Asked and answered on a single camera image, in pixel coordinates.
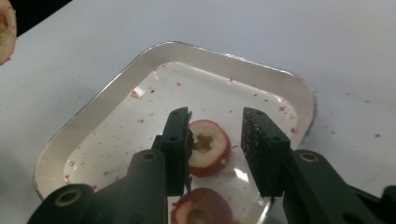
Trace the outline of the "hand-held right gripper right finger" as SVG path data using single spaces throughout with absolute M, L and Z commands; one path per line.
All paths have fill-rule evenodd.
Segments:
M 291 149 L 258 109 L 243 111 L 241 148 L 260 195 L 282 197 L 289 224 L 383 224 L 323 156 Z

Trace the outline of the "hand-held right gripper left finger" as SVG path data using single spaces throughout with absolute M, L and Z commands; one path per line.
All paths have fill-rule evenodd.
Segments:
M 168 224 L 168 199 L 191 190 L 191 112 L 172 111 L 150 149 L 136 152 L 125 177 L 97 191 L 90 224 Z

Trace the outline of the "halved red apple piece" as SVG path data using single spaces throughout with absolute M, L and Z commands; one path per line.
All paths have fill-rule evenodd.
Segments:
M 189 125 L 193 149 L 189 159 L 192 175 L 208 177 L 218 174 L 228 163 L 231 141 L 228 134 L 214 121 L 201 119 Z

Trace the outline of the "white square tray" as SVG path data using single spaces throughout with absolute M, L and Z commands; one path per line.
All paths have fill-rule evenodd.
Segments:
M 100 190 L 119 180 L 181 107 L 231 140 L 220 173 L 192 185 L 221 194 L 236 224 L 262 224 L 273 202 L 260 196 L 240 147 L 243 110 L 264 112 L 297 148 L 315 120 L 314 93 L 289 72 L 179 42 L 144 51 L 52 137 L 35 168 L 35 191 L 46 198 L 66 184 Z

